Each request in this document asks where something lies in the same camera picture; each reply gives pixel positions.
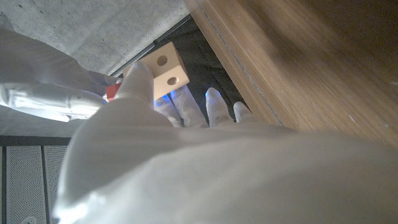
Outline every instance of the gloved hand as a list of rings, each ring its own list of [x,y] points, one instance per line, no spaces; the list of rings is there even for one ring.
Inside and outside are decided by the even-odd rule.
[[[54,208],[61,223],[398,220],[395,150],[252,122],[241,103],[233,123],[214,89],[204,128],[186,87],[172,93],[175,107],[164,98],[157,109],[153,88],[137,63],[115,99],[74,134]],[[180,117],[189,128],[173,127]]]

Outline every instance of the white fabric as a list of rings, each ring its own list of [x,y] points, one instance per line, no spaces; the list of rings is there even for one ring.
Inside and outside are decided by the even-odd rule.
[[[211,128],[174,128],[151,80],[137,64],[75,133],[61,223],[397,223],[395,149],[255,123],[239,103],[233,123],[214,89]]]
[[[13,32],[7,17],[0,17],[0,105],[57,121],[87,119],[102,106],[106,87],[119,80]],[[18,106],[10,93],[18,95]]]

